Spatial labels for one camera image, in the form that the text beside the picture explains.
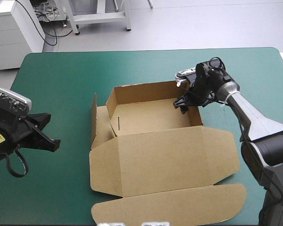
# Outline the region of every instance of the white table leg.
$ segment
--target white table leg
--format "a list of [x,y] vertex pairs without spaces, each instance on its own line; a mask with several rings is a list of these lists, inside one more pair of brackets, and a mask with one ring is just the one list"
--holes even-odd
[[72,30],[75,34],[78,34],[79,30],[76,27],[75,20],[74,20],[74,17],[73,17],[73,12],[72,12],[70,4],[69,4],[69,0],[62,0],[62,2],[64,3],[64,6],[65,6],[65,9],[66,9]]
[[127,31],[131,30],[131,19],[130,19],[130,8],[129,8],[129,0],[124,0],[125,6],[125,16],[126,16],[126,23],[127,23]]

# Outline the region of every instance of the metal frame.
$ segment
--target metal frame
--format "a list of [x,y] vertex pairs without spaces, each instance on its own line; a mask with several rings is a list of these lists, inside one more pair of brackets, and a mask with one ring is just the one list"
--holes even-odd
[[79,34],[78,25],[80,24],[98,24],[98,23],[109,23],[116,21],[126,21],[127,30],[131,30],[131,20],[130,20],[130,8],[129,0],[123,0],[125,10],[119,12],[120,7],[118,7],[116,0],[114,4],[116,7],[116,12],[106,13],[106,0],[97,0],[97,13],[96,14],[86,14],[86,15],[75,15],[70,0],[62,0],[71,24],[72,30],[75,34]]
[[[148,2],[149,2],[149,4],[150,4],[150,7],[153,8],[152,0],[148,0]],[[118,12],[118,11],[122,8],[123,3],[124,3],[124,0],[122,0],[121,5],[120,5],[119,8],[118,8],[118,7],[117,7],[116,0],[114,0],[114,4],[115,4],[115,6],[116,6],[116,7],[115,7],[116,12]]]

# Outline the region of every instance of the open cardboard box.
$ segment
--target open cardboard box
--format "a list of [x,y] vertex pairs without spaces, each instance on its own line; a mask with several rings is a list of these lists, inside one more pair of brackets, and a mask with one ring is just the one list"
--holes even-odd
[[96,223],[203,225],[242,208],[243,185],[214,186],[239,170],[233,135],[202,126],[197,107],[174,109],[183,92],[167,81],[115,87],[106,106],[95,96],[91,187],[123,197],[95,204]]

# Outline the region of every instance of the black cable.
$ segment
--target black cable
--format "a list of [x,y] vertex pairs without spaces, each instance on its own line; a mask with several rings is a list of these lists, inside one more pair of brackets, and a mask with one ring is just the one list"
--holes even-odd
[[68,35],[70,35],[70,33],[72,32],[73,30],[71,30],[69,33],[67,34],[64,34],[64,35],[58,35],[58,36],[55,36],[55,35],[51,35],[51,34],[48,34],[47,32],[44,31],[45,34],[51,36],[51,37],[57,37],[57,38],[61,38],[61,37],[66,37]]
[[19,3],[19,4],[22,6],[22,8],[26,11],[26,13],[28,14],[28,16],[29,16],[29,18],[31,19],[32,23],[34,24],[34,27],[36,28],[36,30],[37,30],[39,36],[44,40],[44,42],[45,42],[46,44],[50,45],[50,46],[55,46],[55,45],[57,45],[57,43],[58,43],[58,38],[56,37],[56,43],[55,43],[55,44],[50,44],[49,42],[47,42],[47,41],[42,37],[41,33],[39,32],[39,30],[38,30],[36,24],[34,23],[32,17],[30,16],[30,14],[29,14],[29,12],[27,11],[27,9],[25,8],[25,6],[24,6],[21,2],[19,2],[19,0],[15,0],[15,1],[16,1],[17,3]]
[[19,148],[20,148],[20,145],[18,144],[15,149],[14,149],[14,152],[16,153],[17,157],[20,159],[20,161],[22,162],[22,165],[23,165],[23,168],[24,168],[24,174],[20,174],[20,173],[17,173],[16,171],[14,171],[11,167],[11,164],[10,164],[10,160],[9,160],[9,156],[8,156],[8,153],[5,152],[5,151],[0,151],[0,154],[3,154],[5,155],[5,158],[6,158],[6,167],[9,171],[9,173],[11,175],[13,175],[14,177],[17,177],[17,178],[22,178],[24,177],[27,173],[28,173],[28,165],[27,165],[27,162],[25,160],[25,158],[23,157],[23,155],[19,152]]
[[[43,13],[40,12],[40,11],[35,10],[34,12],[35,12],[35,13],[39,13],[39,14],[37,15],[38,17],[40,17],[40,16],[46,16],[45,14],[43,14]],[[47,34],[47,35],[49,35],[49,36],[51,36],[51,37],[61,38],[61,37],[66,37],[66,36],[70,35],[72,31],[73,31],[73,30],[71,30],[69,33],[64,34],[64,35],[52,35],[52,34],[48,34],[46,31],[44,31],[44,33]]]

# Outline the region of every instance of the box flap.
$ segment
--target box flap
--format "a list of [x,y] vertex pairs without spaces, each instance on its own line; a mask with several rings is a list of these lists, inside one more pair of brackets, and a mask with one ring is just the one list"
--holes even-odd
[[106,106],[98,106],[96,108],[96,137],[91,145],[91,148],[95,148],[106,141],[115,138],[115,134],[110,124],[110,118]]
[[122,197],[213,185],[239,170],[233,135],[203,126],[119,136],[94,148],[90,161],[92,189],[117,187]]
[[91,150],[89,159],[91,188],[94,191],[122,196],[117,138],[107,141]]
[[96,107],[97,107],[97,94],[94,94],[93,102],[91,105],[91,144],[96,136]]
[[167,221],[172,226],[206,225],[234,217],[245,198],[246,189],[241,184],[207,186],[97,203],[92,216],[97,224],[140,226],[143,222]]

